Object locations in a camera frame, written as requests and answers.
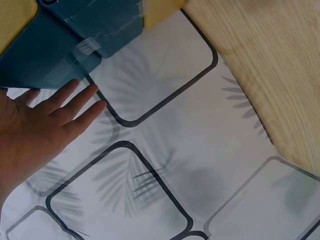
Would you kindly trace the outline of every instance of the teal plastic object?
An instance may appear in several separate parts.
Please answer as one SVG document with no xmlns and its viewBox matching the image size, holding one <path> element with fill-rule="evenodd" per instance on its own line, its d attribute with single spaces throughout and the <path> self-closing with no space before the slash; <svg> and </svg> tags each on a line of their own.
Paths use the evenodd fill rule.
<svg viewBox="0 0 320 240">
<path fill-rule="evenodd" d="M 42 0 L 82 40 L 109 58 L 143 31 L 139 0 Z"/>
<path fill-rule="evenodd" d="M 101 58 L 78 49 L 79 39 L 39 5 L 33 21 L 0 56 L 0 87 L 57 89 L 83 79 Z"/>
</svg>

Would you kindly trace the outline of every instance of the hand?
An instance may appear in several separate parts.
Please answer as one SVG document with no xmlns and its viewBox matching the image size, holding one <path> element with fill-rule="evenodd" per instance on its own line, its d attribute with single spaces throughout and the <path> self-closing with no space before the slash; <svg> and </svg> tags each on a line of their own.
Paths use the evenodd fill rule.
<svg viewBox="0 0 320 240">
<path fill-rule="evenodd" d="M 29 104 L 40 90 L 12 100 L 7 89 L 0 89 L 0 210 L 15 187 L 55 158 L 105 109 L 107 104 L 98 101 L 73 120 L 98 90 L 90 85 L 61 107 L 78 84 L 70 81 L 34 108 Z"/>
</svg>

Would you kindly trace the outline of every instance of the wallpaper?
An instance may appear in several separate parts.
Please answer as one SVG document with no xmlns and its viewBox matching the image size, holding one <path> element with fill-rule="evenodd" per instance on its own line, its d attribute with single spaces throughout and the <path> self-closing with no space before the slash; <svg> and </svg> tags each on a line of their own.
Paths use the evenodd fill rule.
<svg viewBox="0 0 320 240">
<path fill-rule="evenodd" d="M 186 13 L 103 59 L 73 96 L 93 83 L 82 112 L 100 99 L 107 108 L 12 192 L 0 239 L 320 238 L 319 178 L 277 153 Z"/>
</svg>

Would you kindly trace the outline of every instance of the table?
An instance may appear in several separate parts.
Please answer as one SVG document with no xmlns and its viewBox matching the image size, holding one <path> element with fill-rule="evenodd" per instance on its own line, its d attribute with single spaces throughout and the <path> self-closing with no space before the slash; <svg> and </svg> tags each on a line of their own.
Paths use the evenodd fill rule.
<svg viewBox="0 0 320 240">
<path fill-rule="evenodd" d="M 320 175 L 320 0 L 189 0 L 273 144 Z"/>
</svg>

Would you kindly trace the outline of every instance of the wood grain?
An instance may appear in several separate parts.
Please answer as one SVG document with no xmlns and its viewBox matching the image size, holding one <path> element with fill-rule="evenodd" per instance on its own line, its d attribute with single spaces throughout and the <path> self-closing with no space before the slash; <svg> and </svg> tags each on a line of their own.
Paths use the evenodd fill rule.
<svg viewBox="0 0 320 240">
<path fill-rule="evenodd" d="M 189 0 L 274 145 L 320 176 L 320 0 Z"/>
</svg>

